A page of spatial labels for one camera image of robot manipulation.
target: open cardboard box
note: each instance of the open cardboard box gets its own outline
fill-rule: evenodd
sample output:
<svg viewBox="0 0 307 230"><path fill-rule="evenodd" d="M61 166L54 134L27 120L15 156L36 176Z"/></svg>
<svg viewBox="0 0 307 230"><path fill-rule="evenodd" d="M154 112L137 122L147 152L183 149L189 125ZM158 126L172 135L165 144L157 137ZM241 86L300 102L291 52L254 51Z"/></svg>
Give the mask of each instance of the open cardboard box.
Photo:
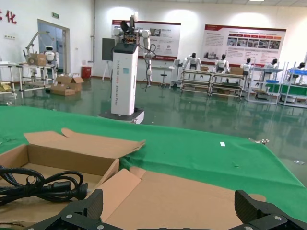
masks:
<svg viewBox="0 0 307 230"><path fill-rule="evenodd" d="M102 221L125 230L226 230L242 224L230 189L137 167L121 170L98 188L104 193Z"/></svg>
<svg viewBox="0 0 307 230"><path fill-rule="evenodd" d="M62 133L48 131L25 134L29 144L0 155L1 165L6 168L34 169L45 178L65 170L80 171L88 187L95 189L118 172L118 157L144 145L144 141L93 136L69 129L63 129ZM26 175L14 176L18 182L25 183ZM2 178L0 185L11 186ZM0 226L1 223L30 226L58 214L67 204L51 203L37 197L22 198L0 207Z"/></svg>
<svg viewBox="0 0 307 230"><path fill-rule="evenodd" d="M56 82L59 84L65 84L69 86L70 89L75 90L76 92L81 91L83 79L77 75L70 77L68 74L58 75Z"/></svg>

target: robot arm on table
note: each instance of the robot arm on table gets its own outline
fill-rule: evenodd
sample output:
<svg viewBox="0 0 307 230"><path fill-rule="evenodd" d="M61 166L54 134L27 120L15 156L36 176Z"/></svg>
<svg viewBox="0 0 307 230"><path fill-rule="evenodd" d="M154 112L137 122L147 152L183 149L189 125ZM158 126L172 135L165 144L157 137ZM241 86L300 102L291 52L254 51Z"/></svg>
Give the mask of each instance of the robot arm on table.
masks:
<svg viewBox="0 0 307 230"><path fill-rule="evenodd" d="M155 58L155 45L153 44L150 44L150 35L151 35L151 32L150 30L138 30L138 29L134 29L134 22L137 22L138 21L138 16L135 14L135 15L132 15L131 18L130 18L130 24L132 25L132 30L133 31L130 31L130 33L134 36L136 36L137 38L138 37L143 37L143 42L144 42L144 46L140 45L139 44L139 47L140 49L143 49L144 50L144 54L143 54L143 57L144 57L144 60L145 60L145 63L146 63L146 79L147 79L147 82L148 82L148 86L151 85L151 82L152 82L152 59ZM119 42L123 42L125 43L125 40L124 39L121 39L121 36L123 36L125 34L125 32L127 31L124 31L123 28L115 28L114 29L114 35L115 35L115 44L119 43Z"/></svg>

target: black power cable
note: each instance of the black power cable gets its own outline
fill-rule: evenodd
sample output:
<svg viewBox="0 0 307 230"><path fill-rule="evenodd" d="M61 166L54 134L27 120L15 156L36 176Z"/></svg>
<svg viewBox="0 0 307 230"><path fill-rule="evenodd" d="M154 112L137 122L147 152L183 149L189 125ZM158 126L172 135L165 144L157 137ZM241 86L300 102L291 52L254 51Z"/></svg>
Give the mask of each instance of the black power cable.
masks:
<svg viewBox="0 0 307 230"><path fill-rule="evenodd" d="M12 174L28 175L26 184L18 183ZM79 182L68 174L77 175ZM83 184L83 175L78 171L64 171L57 173L51 177L44 176L32 169L24 168L5 168L0 165L0 176L13 186L0 186L0 206L5 205L14 200L37 196L41 199L51 202L66 202L73 197L83 200L87 196L87 184ZM64 182L55 182L58 180L66 180Z"/></svg>

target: shiny floor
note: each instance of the shiny floor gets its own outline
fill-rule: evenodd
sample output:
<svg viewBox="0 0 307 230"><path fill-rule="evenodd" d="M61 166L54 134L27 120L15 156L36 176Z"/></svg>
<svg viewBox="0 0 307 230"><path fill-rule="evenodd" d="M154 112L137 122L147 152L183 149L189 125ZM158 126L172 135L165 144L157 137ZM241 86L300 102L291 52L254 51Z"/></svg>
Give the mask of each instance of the shiny floor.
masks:
<svg viewBox="0 0 307 230"><path fill-rule="evenodd" d="M307 109L281 105L251 103L236 98L161 89L145 91L137 85L136 106L145 109L143 124L162 125L227 134L259 140L267 138L270 148L290 171L306 186L307 177ZM110 109L110 82L91 79L83 83L81 94L57 96L29 91L16 101L0 96L0 103L26 105L50 110L97 116Z"/></svg>

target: display board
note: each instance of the display board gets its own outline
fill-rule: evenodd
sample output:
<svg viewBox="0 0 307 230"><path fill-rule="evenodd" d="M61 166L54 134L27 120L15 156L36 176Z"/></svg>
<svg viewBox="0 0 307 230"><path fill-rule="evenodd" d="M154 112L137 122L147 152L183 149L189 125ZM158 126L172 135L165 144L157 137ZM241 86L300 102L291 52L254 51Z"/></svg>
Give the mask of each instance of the display board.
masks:
<svg viewBox="0 0 307 230"><path fill-rule="evenodd" d="M112 37L114 28L120 27L121 20L112 21ZM150 30L151 44L156 45L156 60L174 61L178 57L180 40L180 23L160 23L138 21L135 27L141 30ZM144 46L143 38L140 37L140 44ZM143 58L144 50L139 49L139 58Z"/></svg>
<svg viewBox="0 0 307 230"><path fill-rule="evenodd" d="M226 54L231 66L251 58L252 63L263 67L279 58L285 33L285 29L206 25L201 60L204 64L214 64Z"/></svg>

